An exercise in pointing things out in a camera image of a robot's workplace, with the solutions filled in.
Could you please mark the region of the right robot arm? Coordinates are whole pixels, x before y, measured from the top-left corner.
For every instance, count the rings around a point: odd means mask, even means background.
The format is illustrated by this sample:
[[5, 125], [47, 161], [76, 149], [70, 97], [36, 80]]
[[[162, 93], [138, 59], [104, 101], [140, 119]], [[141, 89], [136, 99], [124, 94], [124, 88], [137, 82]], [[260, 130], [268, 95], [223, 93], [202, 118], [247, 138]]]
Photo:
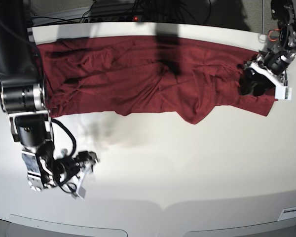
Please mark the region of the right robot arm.
[[14, 142], [22, 145], [22, 159], [32, 190], [60, 188], [73, 198], [85, 198], [82, 186], [98, 163], [94, 152], [61, 151], [54, 157], [53, 124], [46, 107], [46, 83], [40, 51], [29, 38], [27, 0], [0, 0], [0, 106], [9, 118]]

